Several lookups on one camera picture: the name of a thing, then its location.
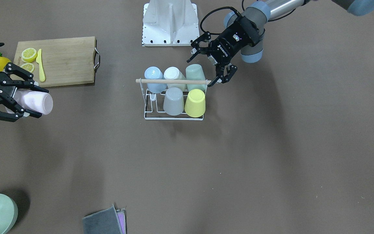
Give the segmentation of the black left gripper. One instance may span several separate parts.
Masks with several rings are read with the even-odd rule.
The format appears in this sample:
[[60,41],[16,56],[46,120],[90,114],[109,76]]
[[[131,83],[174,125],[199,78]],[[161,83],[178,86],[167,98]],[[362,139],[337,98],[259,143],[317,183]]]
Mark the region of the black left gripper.
[[237,71],[237,66],[230,64],[231,59],[246,46],[255,46],[259,43],[259,28],[245,16],[232,16],[227,23],[226,29],[216,39],[211,40],[209,31],[191,43],[191,57],[187,63],[199,55],[208,55],[208,59],[215,65],[215,77],[211,79],[208,87],[216,83],[229,82]]

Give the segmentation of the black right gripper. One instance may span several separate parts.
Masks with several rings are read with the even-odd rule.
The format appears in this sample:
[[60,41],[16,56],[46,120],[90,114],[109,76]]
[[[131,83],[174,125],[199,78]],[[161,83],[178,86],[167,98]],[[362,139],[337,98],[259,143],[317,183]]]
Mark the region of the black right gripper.
[[[12,74],[20,77],[22,80],[12,80],[10,78],[10,75]],[[6,108],[10,109],[11,113],[2,112],[0,110],[0,121],[16,122],[22,117],[40,118],[42,116],[42,113],[40,112],[22,107],[12,98],[15,92],[15,87],[49,93],[49,90],[40,87],[33,80],[33,77],[34,75],[32,73],[14,63],[8,62],[5,65],[5,71],[0,72],[0,90],[9,96],[0,96],[0,105],[4,105]]]

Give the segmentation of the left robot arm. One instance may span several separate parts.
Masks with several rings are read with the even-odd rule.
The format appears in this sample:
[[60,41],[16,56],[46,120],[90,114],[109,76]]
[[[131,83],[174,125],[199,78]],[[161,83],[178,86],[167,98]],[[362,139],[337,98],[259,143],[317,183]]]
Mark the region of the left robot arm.
[[227,83],[237,71],[231,60],[238,52],[246,63],[255,63],[262,58],[265,24],[285,18],[307,3],[307,0],[257,0],[242,12],[232,6],[214,9],[212,13],[223,9],[230,11],[224,18],[224,31],[205,31],[203,22],[200,22],[202,35],[191,42],[192,56],[187,62],[199,54],[206,55],[216,72],[208,86]]

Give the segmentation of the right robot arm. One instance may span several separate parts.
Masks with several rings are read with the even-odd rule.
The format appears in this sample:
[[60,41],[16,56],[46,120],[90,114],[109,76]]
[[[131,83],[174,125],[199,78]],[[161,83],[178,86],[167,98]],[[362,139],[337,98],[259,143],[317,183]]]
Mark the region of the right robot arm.
[[18,89],[30,89],[43,94],[49,92],[40,87],[33,77],[32,73],[12,62],[8,62],[4,71],[0,71],[0,121],[16,122],[23,117],[40,118],[43,115],[38,111],[21,106],[14,99]]

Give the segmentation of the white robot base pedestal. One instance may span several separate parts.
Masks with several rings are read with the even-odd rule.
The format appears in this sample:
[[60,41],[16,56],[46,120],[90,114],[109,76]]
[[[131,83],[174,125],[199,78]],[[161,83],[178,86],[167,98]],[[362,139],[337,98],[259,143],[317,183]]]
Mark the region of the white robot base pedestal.
[[142,46],[190,46],[199,37],[197,5],[150,0],[143,6]]

